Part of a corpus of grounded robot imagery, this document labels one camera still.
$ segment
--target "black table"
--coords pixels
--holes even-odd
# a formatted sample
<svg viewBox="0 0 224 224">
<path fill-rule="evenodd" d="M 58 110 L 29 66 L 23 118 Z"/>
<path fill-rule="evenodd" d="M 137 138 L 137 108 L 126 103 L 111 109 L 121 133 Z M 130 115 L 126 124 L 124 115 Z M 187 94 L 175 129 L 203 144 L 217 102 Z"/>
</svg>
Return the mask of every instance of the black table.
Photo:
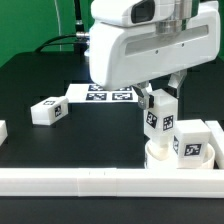
<svg viewBox="0 0 224 224">
<path fill-rule="evenodd" d="M 189 71 L 182 118 L 224 120 L 223 65 L 217 59 Z M 0 167 L 143 168 L 143 113 L 136 103 L 72 104 L 54 125 L 32 125 L 32 105 L 64 95 L 70 83 L 89 82 L 88 64 L 72 53 L 22 53 L 6 63 L 0 69 L 0 119 L 7 121 L 9 137 L 1 146 Z M 1 224 L 222 223 L 223 206 L 222 199 L 1 197 L 0 219 Z"/>
</svg>

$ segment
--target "round base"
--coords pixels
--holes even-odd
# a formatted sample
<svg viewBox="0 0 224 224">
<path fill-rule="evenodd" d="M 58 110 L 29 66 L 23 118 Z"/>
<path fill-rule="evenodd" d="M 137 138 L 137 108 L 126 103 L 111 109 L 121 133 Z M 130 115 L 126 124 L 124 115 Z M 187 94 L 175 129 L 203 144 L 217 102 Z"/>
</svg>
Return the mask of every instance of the round base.
<svg viewBox="0 0 224 224">
<path fill-rule="evenodd" d="M 172 147 L 159 148 L 152 141 L 145 145 L 146 169 L 177 169 L 177 156 Z M 196 169 L 213 169 L 215 162 L 215 150 L 208 144 L 202 165 Z"/>
</svg>

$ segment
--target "green background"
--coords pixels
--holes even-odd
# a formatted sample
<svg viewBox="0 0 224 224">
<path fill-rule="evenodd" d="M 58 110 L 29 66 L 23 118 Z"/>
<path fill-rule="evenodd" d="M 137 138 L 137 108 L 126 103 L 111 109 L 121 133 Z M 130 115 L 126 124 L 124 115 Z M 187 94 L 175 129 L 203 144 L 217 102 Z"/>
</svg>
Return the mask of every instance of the green background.
<svg viewBox="0 0 224 224">
<path fill-rule="evenodd" d="M 80 1 L 86 31 L 93 24 L 90 15 L 92 1 Z M 57 0 L 57 2 L 62 34 L 75 33 L 74 1 Z M 223 28 L 219 55 L 224 59 L 224 0 L 219 0 L 219 3 Z M 59 35 L 54 0 L 1 0 L 0 29 L 0 66 L 2 66 L 13 55 L 33 51 L 46 40 Z"/>
</svg>

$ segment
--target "black cable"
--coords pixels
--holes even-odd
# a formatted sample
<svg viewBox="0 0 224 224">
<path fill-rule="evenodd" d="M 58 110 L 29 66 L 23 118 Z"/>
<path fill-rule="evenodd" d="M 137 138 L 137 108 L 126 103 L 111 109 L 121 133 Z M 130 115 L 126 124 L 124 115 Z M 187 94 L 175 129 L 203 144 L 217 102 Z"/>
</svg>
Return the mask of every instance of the black cable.
<svg viewBox="0 0 224 224">
<path fill-rule="evenodd" d="M 76 20 L 82 20 L 81 7 L 79 0 L 74 0 Z"/>
<path fill-rule="evenodd" d="M 80 0 L 74 0 L 74 4 L 75 4 L 75 18 L 76 18 L 75 30 L 76 32 L 84 32 L 84 24 L 82 21 Z"/>
<path fill-rule="evenodd" d="M 78 42 L 70 42 L 70 43 L 53 43 L 53 44 L 43 44 L 38 47 L 34 52 L 40 53 L 45 47 L 49 46 L 62 46 L 62 45 L 75 45 L 75 44 L 86 44 L 85 41 L 78 41 Z"/>
<path fill-rule="evenodd" d="M 66 35 L 62 35 L 62 36 L 58 36 L 58 37 L 54 37 L 54 38 L 51 38 L 50 40 L 46 41 L 45 43 L 43 43 L 42 45 L 45 45 L 45 44 L 50 44 L 54 41 L 57 41 L 57 40 L 63 40 L 63 39 L 66 39 L 66 38 L 72 38 L 72 37 L 76 37 L 76 34 L 66 34 Z"/>
</svg>

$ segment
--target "white robot body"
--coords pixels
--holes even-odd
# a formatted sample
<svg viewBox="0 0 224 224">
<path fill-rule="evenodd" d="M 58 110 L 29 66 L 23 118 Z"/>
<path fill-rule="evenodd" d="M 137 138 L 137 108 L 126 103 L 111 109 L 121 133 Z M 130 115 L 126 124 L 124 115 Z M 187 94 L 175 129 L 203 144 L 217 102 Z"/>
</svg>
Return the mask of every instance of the white robot body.
<svg viewBox="0 0 224 224">
<path fill-rule="evenodd" d="M 104 89 L 152 80 L 216 58 L 218 2 L 201 3 L 198 15 L 182 32 L 158 35 L 155 23 L 127 28 L 96 22 L 90 41 L 91 78 Z"/>
<path fill-rule="evenodd" d="M 97 0 L 92 3 L 91 12 L 93 18 L 97 21 L 131 27 L 139 25 L 139 23 L 147 24 L 165 20 L 172 15 L 175 6 L 175 0 L 156 0 L 154 1 L 155 12 L 153 18 L 150 21 L 134 23 L 131 14 L 133 6 L 138 3 L 139 0 Z"/>
</svg>

